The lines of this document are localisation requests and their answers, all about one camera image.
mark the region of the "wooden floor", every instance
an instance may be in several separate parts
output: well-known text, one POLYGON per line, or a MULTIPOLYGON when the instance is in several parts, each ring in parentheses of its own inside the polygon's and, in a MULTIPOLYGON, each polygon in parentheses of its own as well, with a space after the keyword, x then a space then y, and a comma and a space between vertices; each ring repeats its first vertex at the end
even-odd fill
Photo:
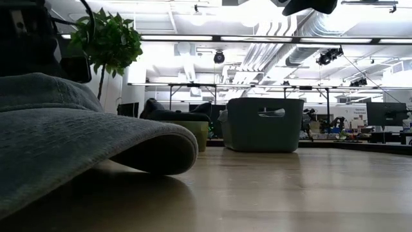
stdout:
POLYGON ((105 162, 0 231, 412 231, 412 157, 207 148, 174 178, 105 162))

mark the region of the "computer monitor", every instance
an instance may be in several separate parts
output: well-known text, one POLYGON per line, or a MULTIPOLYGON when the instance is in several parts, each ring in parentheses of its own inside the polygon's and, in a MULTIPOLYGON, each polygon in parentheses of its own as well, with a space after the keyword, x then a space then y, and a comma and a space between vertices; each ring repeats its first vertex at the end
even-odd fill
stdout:
POLYGON ((407 119, 405 103, 397 102, 367 102, 369 126, 402 126, 407 119))

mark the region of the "gray storage bin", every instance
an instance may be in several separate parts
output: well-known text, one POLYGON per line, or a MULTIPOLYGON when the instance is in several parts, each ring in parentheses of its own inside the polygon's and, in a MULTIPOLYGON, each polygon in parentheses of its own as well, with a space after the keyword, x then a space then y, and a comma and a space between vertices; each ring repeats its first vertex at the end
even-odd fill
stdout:
POLYGON ((225 146, 235 151, 295 151, 303 103, 300 99, 231 99, 219 119, 225 146))

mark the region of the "plant stem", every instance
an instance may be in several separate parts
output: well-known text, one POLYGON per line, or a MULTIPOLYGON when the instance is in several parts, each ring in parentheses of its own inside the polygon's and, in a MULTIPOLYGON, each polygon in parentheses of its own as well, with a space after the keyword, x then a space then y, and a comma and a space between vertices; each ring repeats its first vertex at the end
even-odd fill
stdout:
POLYGON ((103 87, 103 80, 104 80, 104 72, 106 71, 106 64, 103 64, 102 67, 102 76, 100 77, 100 83, 98 84, 98 94, 97 94, 97 99, 100 100, 100 97, 102 96, 102 87, 103 87))

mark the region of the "green leaves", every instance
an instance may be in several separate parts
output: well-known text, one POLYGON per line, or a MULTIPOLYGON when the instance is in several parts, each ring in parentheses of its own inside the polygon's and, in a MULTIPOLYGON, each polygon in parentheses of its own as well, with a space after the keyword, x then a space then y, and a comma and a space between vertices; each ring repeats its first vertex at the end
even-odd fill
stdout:
POLYGON ((85 16, 77 20, 78 30, 71 35, 71 44, 83 47, 94 64, 95 73, 106 64, 106 71, 113 78, 117 74, 124 75, 124 69, 143 54, 140 34, 130 25, 134 21, 123 19, 119 13, 116 16, 106 13, 103 8, 93 15, 96 24, 93 40, 88 43, 90 18, 85 16))

